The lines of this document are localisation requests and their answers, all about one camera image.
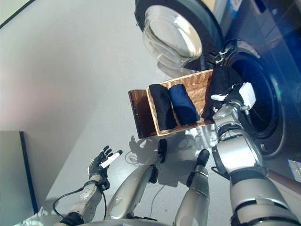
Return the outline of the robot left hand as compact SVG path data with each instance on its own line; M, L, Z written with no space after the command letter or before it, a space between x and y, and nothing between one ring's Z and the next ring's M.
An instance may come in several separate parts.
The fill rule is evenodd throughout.
M89 181L94 181L96 185L103 191L110 188L107 170L109 165L123 154L122 150L113 152L107 145L100 153L91 161L88 167Z

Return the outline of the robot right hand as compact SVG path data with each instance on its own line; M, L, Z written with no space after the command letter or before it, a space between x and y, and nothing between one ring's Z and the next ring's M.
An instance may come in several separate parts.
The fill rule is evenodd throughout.
M214 94L211 95L210 98L215 101L225 102L229 103L231 101L239 101L240 103L243 103L243 98L239 93L240 88L242 87L242 83L234 84L231 86L231 89L229 93L227 94Z

